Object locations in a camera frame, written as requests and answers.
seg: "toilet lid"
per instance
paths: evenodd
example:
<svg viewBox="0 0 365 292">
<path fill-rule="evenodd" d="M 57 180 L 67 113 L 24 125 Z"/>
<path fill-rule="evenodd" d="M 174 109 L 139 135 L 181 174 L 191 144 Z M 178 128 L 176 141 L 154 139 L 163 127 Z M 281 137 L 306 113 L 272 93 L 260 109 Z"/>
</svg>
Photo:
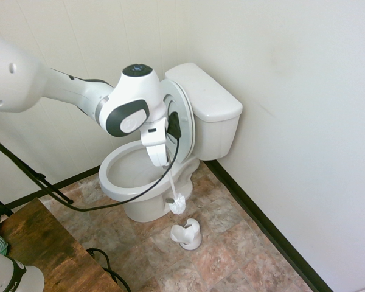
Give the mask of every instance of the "toilet lid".
<svg viewBox="0 0 365 292">
<path fill-rule="evenodd" d="M 181 138 L 177 153 L 177 162 L 182 163 L 191 154 L 195 145 L 195 120 L 193 110 L 186 93 L 180 86 L 169 79 L 161 81 L 161 88 L 164 93 L 164 102 L 167 107 L 167 114 L 176 111 L 180 122 Z M 167 134 L 166 147 L 174 155 L 177 141 Z"/>
</svg>

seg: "tile floor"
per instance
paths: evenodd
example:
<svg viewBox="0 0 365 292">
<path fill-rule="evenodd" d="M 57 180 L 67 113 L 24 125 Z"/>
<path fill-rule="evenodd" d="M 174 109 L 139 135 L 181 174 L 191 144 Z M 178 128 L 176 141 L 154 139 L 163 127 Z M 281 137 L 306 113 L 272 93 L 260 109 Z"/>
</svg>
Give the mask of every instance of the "tile floor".
<svg viewBox="0 0 365 292">
<path fill-rule="evenodd" d="M 104 250 L 133 292 L 311 292 L 204 163 L 192 181 L 182 215 L 169 213 L 149 223 L 130 220 L 122 206 L 81 213 L 48 196 L 41 201 L 84 248 Z M 113 203 L 97 175 L 61 191 L 75 206 Z M 198 220 L 203 235 L 194 251 L 170 239 L 171 227 L 184 226 L 188 218 Z M 106 266 L 104 258 L 95 258 Z"/>
</svg>

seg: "toilet tank lid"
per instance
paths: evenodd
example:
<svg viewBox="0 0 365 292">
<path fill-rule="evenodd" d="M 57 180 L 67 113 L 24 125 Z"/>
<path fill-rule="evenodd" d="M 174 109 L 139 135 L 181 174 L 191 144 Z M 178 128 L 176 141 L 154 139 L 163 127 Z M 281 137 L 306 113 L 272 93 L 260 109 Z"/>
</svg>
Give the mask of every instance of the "toilet tank lid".
<svg viewBox="0 0 365 292">
<path fill-rule="evenodd" d="M 165 73 L 185 91 L 193 113 L 205 122 L 220 122 L 242 113 L 242 104 L 196 64 L 186 63 Z"/>
</svg>

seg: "toilet tank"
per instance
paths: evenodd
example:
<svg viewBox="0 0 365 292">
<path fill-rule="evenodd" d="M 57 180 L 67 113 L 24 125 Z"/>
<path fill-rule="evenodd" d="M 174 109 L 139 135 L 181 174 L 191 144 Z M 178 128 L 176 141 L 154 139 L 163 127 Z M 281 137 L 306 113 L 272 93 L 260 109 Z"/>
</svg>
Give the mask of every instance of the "toilet tank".
<svg viewBox="0 0 365 292">
<path fill-rule="evenodd" d="M 186 93 L 195 117 L 193 154 L 200 160 L 219 159 L 229 153 L 242 113 L 242 104 L 193 63 L 165 73 Z"/>
</svg>

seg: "black baseboard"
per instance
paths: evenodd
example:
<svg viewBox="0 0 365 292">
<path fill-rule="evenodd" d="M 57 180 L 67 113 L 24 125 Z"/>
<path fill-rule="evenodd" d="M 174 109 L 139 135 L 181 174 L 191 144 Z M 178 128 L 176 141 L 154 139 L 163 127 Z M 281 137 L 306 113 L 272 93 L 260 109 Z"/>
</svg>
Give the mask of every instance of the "black baseboard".
<svg viewBox="0 0 365 292">
<path fill-rule="evenodd" d="M 262 232 L 275 245 L 279 252 L 281 252 L 307 285 L 315 292 L 333 292 L 220 163 L 213 160 L 205 161 L 205 164 L 219 181 L 227 187 L 238 204 L 257 223 Z"/>
<path fill-rule="evenodd" d="M 53 186 L 58 190 L 62 189 L 63 187 L 66 187 L 70 184 L 80 181 L 81 179 L 94 175 L 95 173 L 99 172 L 99 168 L 100 168 L 100 166 L 94 167 L 93 169 L 89 169 L 83 173 L 79 173 L 78 175 L 72 176 L 71 178 L 60 181 L 60 182 L 54 184 Z M 46 191 L 38 190 L 35 193 L 31 193 L 30 195 L 27 195 L 20 199 L 12 201 L 11 203 L 6 204 L 5 206 L 9 209 L 14 209 L 16 207 L 19 207 L 23 204 L 28 203 L 29 201 L 31 201 L 34 198 L 41 198 L 42 196 L 45 196 L 45 195 L 47 195 Z"/>
</svg>

